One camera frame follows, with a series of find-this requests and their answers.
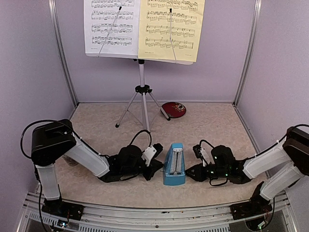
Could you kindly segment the blue metronome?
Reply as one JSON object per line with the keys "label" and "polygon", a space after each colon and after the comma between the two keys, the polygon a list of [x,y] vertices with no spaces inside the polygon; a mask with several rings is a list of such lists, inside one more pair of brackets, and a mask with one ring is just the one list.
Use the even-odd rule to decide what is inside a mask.
{"label": "blue metronome", "polygon": [[172,143],[164,162],[163,184],[165,186],[179,186],[185,184],[185,164],[183,144]]}

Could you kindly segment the silver tripod stand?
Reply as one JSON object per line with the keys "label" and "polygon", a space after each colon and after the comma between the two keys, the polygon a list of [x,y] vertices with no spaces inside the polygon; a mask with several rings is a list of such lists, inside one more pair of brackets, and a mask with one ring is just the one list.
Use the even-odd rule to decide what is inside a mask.
{"label": "silver tripod stand", "polygon": [[120,118],[118,119],[115,127],[118,128],[121,124],[121,122],[124,119],[124,116],[127,112],[129,112],[129,108],[133,101],[135,100],[136,96],[140,94],[140,102],[141,102],[141,120],[137,119],[141,125],[143,126],[143,129],[150,131],[150,121],[149,121],[149,115],[148,115],[148,107],[147,107],[147,101],[146,96],[149,95],[151,99],[155,102],[157,107],[159,108],[159,111],[163,114],[165,119],[167,121],[171,120],[171,117],[166,113],[166,111],[163,109],[162,105],[160,105],[159,101],[155,98],[153,94],[153,90],[150,88],[149,85],[145,83],[145,73],[144,73],[144,64],[145,60],[143,59],[133,59],[134,62],[138,63],[139,66],[139,79],[140,84],[135,87],[135,92],[133,93],[131,99],[129,100],[127,106],[125,107],[124,111],[122,112]]}

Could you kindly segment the white perforated music stand desk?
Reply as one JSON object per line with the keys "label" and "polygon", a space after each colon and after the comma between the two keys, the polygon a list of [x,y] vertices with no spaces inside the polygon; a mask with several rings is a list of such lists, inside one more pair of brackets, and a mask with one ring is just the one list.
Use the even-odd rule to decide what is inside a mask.
{"label": "white perforated music stand desk", "polygon": [[203,0],[85,0],[90,57],[196,62]]}

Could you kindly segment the white sheet music page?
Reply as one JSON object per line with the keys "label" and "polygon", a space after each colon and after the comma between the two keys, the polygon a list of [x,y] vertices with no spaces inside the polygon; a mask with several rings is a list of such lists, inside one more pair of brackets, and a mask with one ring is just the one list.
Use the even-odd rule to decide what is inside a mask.
{"label": "white sheet music page", "polygon": [[85,54],[137,58],[139,22],[139,0],[85,0]]}

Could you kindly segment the yellowed sheet music page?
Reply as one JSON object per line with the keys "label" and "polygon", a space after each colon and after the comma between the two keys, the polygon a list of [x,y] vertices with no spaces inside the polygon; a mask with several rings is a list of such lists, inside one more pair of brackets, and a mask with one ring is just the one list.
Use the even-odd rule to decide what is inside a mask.
{"label": "yellowed sheet music page", "polygon": [[204,9],[203,0],[142,0],[138,57],[196,62]]}

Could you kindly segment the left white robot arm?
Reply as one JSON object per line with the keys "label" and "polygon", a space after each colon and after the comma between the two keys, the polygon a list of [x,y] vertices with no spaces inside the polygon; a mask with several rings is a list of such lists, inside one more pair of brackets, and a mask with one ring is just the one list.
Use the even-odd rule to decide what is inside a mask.
{"label": "left white robot arm", "polygon": [[45,200],[57,215],[68,209],[61,197],[55,169],[55,162],[63,156],[82,165],[105,183],[127,181],[140,174],[149,181],[164,166],[156,159],[163,150],[160,143],[150,143],[141,150],[130,142],[118,154],[109,156],[97,152],[79,136],[69,119],[38,120],[27,125],[22,134],[31,126],[36,126],[32,132],[31,154],[27,155],[24,149],[21,151],[32,160]]}

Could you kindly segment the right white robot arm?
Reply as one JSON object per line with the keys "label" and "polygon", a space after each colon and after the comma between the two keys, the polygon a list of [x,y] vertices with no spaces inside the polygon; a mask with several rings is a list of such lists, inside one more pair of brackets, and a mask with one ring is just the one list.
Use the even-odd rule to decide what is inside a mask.
{"label": "right white robot arm", "polygon": [[299,124],[288,128],[286,134],[271,147],[243,160],[237,160],[229,147],[219,145],[211,150],[214,162],[207,162],[206,151],[197,144],[193,151],[202,162],[185,173],[198,182],[224,178],[233,184],[246,184],[259,174],[284,164],[270,179],[256,187],[247,203],[247,211],[256,215],[279,192],[309,174],[309,134],[300,127]]}

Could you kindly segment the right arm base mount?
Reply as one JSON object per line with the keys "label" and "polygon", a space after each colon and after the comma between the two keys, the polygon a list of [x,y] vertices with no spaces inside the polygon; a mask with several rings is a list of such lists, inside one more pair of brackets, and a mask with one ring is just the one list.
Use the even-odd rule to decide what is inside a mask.
{"label": "right arm base mount", "polygon": [[272,211],[270,203],[243,202],[230,206],[233,220],[249,218]]}

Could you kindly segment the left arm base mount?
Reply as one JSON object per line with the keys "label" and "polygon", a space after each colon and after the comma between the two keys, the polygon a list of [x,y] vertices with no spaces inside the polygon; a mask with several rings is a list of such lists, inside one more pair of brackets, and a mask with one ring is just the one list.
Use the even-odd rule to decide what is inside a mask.
{"label": "left arm base mount", "polygon": [[65,202],[61,199],[45,200],[42,211],[54,216],[80,221],[83,215],[84,206],[76,203]]}

